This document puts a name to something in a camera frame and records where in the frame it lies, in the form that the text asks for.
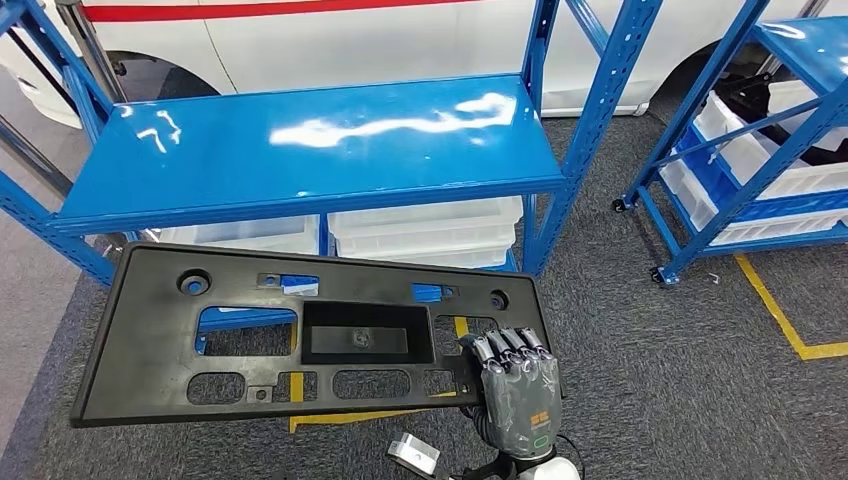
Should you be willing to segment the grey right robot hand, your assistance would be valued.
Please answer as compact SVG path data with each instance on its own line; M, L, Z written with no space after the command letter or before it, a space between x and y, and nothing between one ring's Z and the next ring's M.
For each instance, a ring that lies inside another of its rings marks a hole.
M530 327L488 330L459 339L479 374L484 401L462 407L481 439L516 459L549 454L559 433L558 360Z

